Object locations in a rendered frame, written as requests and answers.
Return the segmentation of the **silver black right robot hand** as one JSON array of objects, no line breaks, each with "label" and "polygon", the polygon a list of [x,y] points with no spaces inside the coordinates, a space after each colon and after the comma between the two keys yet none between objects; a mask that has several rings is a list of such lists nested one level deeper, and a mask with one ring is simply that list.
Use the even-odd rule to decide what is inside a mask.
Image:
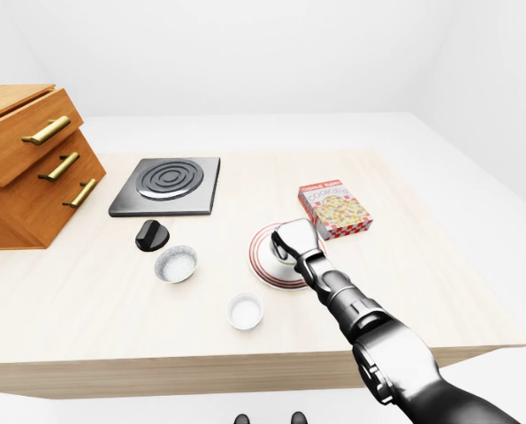
[{"label": "silver black right robot hand", "polygon": [[287,264],[296,264],[305,254],[320,251],[318,236],[307,218],[280,224],[271,234],[273,254]]}]

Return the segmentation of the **white plate with red rings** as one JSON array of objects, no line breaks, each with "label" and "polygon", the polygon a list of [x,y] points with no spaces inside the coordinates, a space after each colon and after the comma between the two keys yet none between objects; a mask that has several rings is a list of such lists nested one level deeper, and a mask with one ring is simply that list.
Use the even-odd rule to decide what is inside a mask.
[{"label": "white plate with red rings", "polygon": [[302,290],[307,288],[303,277],[294,270],[296,261],[288,257],[281,261],[271,241],[271,234],[279,223],[272,223],[261,230],[251,239],[248,258],[250,267],[255,275],[264,283],[280,290]]}]

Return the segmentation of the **patterned grey white bowl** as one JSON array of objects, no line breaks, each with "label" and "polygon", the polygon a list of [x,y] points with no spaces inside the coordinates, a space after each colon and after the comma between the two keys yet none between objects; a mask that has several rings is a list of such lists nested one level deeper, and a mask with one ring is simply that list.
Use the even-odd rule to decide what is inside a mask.
[{"label": "patterned grey white bowl", "polygon": [[156,276],[169,284],[181,283],[196,270],[198,257],[190,246],[173,246],[166,249],[155,263]]}]

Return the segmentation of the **flat dark stove plate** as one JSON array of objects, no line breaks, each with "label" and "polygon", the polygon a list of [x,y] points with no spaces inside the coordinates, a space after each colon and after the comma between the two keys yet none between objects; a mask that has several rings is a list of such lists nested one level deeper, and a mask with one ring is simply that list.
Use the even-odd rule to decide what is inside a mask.
[{"label": "flat dark stove plate", "polygon": [[218,157],[142,159],[111,203],[109,215],[208,215],[219,169]]}]

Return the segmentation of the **red white cookie box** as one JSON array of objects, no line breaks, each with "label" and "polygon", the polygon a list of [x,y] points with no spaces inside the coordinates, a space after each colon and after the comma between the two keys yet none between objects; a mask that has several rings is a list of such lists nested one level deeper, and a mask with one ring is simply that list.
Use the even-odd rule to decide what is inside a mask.
[{"label": "red white cookie box", "polygon": [[372,216],[338,180],[299,188],[298,199],[323,240],[369,229]]}]

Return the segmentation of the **small white ramekin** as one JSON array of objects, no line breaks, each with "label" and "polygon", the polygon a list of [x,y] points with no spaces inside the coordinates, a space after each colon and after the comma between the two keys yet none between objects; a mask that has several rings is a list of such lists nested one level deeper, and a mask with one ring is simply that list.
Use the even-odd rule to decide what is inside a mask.
[{"label": "small white ramekin", "polygon": [[227,318],[235,329],[251,331],[263,318],[263,302],[253,292],[239,292],[228,303]]}]

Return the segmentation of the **round black stove knob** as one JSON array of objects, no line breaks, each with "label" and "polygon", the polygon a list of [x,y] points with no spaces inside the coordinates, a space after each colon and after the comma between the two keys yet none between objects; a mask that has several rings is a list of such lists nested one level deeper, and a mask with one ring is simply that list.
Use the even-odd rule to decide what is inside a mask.
[{"label": "round black stove knob", "polygon": [[170,233],[157,220],[147,220],[135,237],[135,244],[143,252],[154,252],[169,240]]}]

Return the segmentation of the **wooden cabinet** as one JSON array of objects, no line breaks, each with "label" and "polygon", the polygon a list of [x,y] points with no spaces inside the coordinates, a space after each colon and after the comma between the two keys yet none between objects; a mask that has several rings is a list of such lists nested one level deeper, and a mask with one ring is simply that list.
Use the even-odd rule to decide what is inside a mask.
[{"label": "wooden cabinet", "polygon": [[104,177],[63,88],[0,85],[0,249],[49,246]]}]

